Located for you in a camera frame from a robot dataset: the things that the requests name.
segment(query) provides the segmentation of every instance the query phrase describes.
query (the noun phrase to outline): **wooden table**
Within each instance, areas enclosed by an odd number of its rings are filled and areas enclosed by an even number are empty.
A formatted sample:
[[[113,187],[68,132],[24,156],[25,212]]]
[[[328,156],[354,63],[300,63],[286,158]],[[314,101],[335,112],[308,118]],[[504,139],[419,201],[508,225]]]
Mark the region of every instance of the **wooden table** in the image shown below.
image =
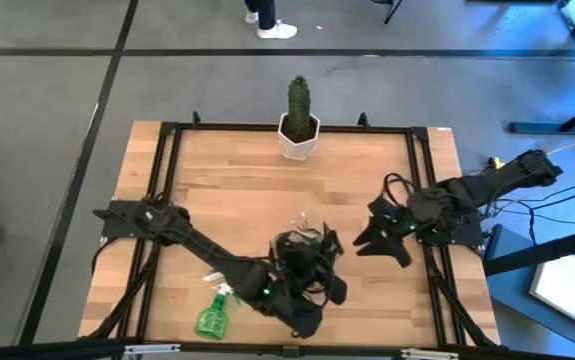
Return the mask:
[[[159,127],[158,122],[134,123],[116,198],[138,200],[146,193]],[[451,130],[428,131],[437,179],[460,176]],[[167,145],[165,157],[171,139]],[[422,154],[420,145],[417,153]],[[347,282],[347,300],[325,308],[314,336],[294,339],[277,319],[229,299],[230,325],[224,342],[436,346],[422,248],[415,238],[405,239],[413,262],[404,269],[389,257],[359,258],[351,244],[367,224],[367,203],[376,197],[383,176],[391,171],[411,178],[406,141],[401,135],[321,133],[314,154],[298,162],[282,157],[272,132],[183,131],[172,199],[190,211],[194,227],[205,235],[237,255],[266,255],[270,240],[292,228],[290,221],[305,212],[310,225],[322,227],[324,220],[336,229],[346,249],[335,270]],[[164,169],[161,172],[160,187]],[[392,190],[398,199],[405,198],[401,188]],[[134,244],[134,239],[120,239],[99,257],[80,335],[93,331],[123,294]],[[450,250],[459,298],[487,336],[498,342],[480,258],[464,247]],[[199,312],[210,306],[215,296],[211,287],[217,282],[203,281],[209,270],[181,246],[163,249],[147,339],[210,341],[193,332]],[[139,301],[132,310],[129,334],[135,333]],[[453,342],[444,299],[442,306],[448,340]]]

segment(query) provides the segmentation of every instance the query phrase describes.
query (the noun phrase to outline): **cactus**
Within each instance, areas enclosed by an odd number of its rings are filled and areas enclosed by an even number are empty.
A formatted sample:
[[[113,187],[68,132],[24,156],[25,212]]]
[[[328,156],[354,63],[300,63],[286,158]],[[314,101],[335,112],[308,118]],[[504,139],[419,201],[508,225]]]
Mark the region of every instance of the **cactus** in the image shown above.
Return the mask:
[[[287,113],[289,121],[285,134],[294,142],[302,142],[310,139],[311,128],[309,126],[309,110],[311,98],[309,97],[309,86],[307,80],[298,75],[289,85],[289,111]]]

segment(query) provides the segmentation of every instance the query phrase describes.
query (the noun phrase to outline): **white sneaker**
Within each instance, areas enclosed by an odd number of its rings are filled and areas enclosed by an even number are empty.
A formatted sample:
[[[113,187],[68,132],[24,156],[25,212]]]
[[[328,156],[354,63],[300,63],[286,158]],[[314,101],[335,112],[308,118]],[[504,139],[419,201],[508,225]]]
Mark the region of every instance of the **white sneaker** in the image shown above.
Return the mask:
[[[247,24],[255,24],[258,21],[258,13],[253,13],[247,10],[247,16],[245,16],[245,22]]]
[[[298,28],[276,21],[276,25],[269,30],[258,29],[257,35],[261,39],[290,39],[296,35]]]

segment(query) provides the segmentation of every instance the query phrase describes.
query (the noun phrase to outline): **green spray bottle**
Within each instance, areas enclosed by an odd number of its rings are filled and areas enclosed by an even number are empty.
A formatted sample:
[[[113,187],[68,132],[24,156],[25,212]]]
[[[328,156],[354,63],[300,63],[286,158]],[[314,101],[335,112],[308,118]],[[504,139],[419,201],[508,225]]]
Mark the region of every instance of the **green spray bottle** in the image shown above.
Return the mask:
[[[218,293],[211,306],[200,312],[198,321],[194,327],[196,335],[211,339],[222,340],[227,330],[227,314],[225,313],[225,301],[227,294],[233,293],[233,290],[227,283],[214,286]]]

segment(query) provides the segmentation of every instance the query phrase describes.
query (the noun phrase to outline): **white planter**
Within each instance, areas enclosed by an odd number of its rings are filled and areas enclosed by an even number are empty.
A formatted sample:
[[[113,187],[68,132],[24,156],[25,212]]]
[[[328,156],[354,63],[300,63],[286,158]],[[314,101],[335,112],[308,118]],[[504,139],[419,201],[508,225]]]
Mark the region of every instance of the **white planter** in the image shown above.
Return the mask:
[[[316,148],[316,143],[318,142],[318,131],[320,130],[320,119],[314,114],[309,114],[309,116],[316,122],[316,135],[313,139],[303,141],[301,143],[295,144],[293,141],[289,140],[280,129],[283,127],[283,121],[287,117],[287,113],[280,116],[280,124],[278,125],[278,143],[283,151],[283,155],[287,159],[292,160],[305,160],[311,153],[314,152]]]

